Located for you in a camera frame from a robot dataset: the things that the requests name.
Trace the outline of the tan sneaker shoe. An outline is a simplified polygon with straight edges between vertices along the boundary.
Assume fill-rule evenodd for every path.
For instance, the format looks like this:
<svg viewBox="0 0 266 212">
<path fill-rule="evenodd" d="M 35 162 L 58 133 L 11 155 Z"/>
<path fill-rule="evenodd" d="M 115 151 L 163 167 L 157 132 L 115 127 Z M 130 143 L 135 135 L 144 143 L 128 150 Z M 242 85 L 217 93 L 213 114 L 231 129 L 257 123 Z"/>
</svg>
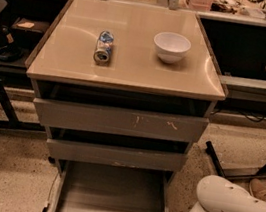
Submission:
<svg viewBox="0 0 266 212">
<path fill-rule="evenodd" d="M 252 196 L 266 202 L 266 186 L 257 178 L 252 179 L 249 183 L 249 192 Z"/>
</svg>

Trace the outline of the white ceramic bowl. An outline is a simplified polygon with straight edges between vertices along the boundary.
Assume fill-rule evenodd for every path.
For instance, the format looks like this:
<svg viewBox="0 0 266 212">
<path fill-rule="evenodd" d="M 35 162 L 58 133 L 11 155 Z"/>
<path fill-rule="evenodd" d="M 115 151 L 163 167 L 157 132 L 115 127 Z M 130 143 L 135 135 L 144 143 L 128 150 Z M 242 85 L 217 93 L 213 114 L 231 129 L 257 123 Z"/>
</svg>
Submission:
<svg viewBox="0 0 266 212">
<path fill-rule="evenodd" d="M 191 47 L 189 39 L 179 33 L 158 33 L 153 40 L 156 54 L 164 63 L 179 62 L 186 56 Z"/>
</svg>

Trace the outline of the black table leg frame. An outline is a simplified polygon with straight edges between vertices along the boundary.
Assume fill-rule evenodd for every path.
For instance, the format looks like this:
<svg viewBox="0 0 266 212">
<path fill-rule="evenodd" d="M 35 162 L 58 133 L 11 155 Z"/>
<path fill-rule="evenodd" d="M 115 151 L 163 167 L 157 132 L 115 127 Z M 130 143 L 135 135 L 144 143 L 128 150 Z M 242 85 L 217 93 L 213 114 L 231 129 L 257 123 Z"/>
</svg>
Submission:
<svg viewBox="0 0 266 212">
<path fill-rule="evenodd" d="M 237 168 L 237 169 L 223 169 L 220 161 L 218 160 L 218 156 L 215 152 L 213 144 L 211 141 L 206 142 L 206 153 L 211 158 L 213 162 L 213 166 L 215 167 L 216 174 L 226 178 L 227 180 L 250 180 L 250 179 L 266 179 L 266 164 L 263 165 L 261 168 L 258 167 L 248 167 L 248 168 Z"/>
</svg>

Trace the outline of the grey drawer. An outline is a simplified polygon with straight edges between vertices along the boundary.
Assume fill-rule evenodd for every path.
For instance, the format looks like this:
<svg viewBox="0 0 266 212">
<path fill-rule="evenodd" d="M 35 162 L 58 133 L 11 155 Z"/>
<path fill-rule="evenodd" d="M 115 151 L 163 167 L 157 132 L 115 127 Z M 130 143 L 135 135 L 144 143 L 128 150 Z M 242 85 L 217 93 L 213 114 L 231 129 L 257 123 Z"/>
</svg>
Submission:
<svg viewBox="0 0 266 212">
<path fill-rule="evenodd" d="M 187 160 L 188 144 L 80 130 L 51 128 L 49 152 L 59 160 L 177 172 Z"/>
<path fill-rule="evenodd" d="M 175 142 L 196 142 L 209 101 L 38 81 L 34 101 L 44 126 Z"/>
<path fill-rule="evenodd" d="M 69 161 L 50 212 L 168 212 L 161 171 Z"/>
</svg>

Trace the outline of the grey middle drawer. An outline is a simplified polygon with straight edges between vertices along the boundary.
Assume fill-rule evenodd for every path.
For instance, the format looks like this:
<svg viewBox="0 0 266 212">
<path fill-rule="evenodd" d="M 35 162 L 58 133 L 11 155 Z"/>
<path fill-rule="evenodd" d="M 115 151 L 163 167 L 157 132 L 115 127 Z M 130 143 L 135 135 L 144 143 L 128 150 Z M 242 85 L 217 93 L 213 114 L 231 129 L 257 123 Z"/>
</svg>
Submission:
<svg viewBox="0 0 266 212">
<path fill-rule="evenodd" d="M 177 172 L 187 160 L 188 144 L 80 130 L 51 128 L 49 152 L 59 160 Z"/>
</svg>

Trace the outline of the grey bottom drawer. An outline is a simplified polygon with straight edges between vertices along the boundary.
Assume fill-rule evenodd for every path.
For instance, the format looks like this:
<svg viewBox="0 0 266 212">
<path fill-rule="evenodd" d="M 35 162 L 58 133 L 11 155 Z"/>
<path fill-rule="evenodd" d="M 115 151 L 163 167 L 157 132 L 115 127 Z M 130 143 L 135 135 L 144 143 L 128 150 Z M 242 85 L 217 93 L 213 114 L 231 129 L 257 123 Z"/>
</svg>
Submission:
<svg viewBox="0 0 266 212">
<path fill-rule="evenodd" d="M 168 212 L 161 171 L 69 161 L 50 212 Z"/>
</svg>

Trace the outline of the grey top drawer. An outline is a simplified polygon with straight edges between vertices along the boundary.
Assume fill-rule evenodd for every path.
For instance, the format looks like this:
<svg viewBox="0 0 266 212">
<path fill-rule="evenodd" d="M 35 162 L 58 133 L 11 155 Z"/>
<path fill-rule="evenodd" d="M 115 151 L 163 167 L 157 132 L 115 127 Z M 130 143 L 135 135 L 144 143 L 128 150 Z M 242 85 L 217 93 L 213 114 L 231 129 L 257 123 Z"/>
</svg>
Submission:
<svg viewBox="0 0 266 212">
<path fill-rule="evenodd" d="M 44 126 L 175 142 L 196 142 L 209 101 L 38 81 L 34 101 Z"/>
</svg>

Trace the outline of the grey drawer cabinet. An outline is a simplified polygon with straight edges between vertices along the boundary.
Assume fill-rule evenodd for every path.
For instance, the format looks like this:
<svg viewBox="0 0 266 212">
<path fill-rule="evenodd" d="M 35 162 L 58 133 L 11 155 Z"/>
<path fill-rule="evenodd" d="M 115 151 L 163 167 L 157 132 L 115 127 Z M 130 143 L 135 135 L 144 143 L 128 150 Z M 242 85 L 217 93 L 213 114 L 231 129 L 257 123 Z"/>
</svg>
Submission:
<svg viewBox="0 0 266 212">
<path fill-rule="evenodd" d="M 97 65 L 95 45 L 105 30 L 114 37 L 111 59 Z M 191 42 L 179 62 L 164 63 L 157 56 L 153 38 L 162 32 L 178 33 Z M 225 98 L 196 15 L 157 6 L 73 0 L 27 74 L 36 95 L 38 81 L 53 81 L 209 101 L 209 115 Z"/>
</svg>

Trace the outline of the crushed blue soda can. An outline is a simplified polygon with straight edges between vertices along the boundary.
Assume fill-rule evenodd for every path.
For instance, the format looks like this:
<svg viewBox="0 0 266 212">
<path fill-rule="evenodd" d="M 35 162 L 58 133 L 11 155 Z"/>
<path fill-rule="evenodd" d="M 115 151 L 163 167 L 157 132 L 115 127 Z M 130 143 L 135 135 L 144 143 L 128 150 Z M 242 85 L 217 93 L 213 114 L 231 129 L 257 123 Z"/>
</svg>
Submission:
<svg viewBox="0 0 266 212">
<path fill-rule="evenodd" d="M 93 57 L 97 65 L 104 65 L 109 62 L 111 59 L 113 41 L 113 34 L 109 31 L 105 30 L 99 35 Z"/>
</svg>

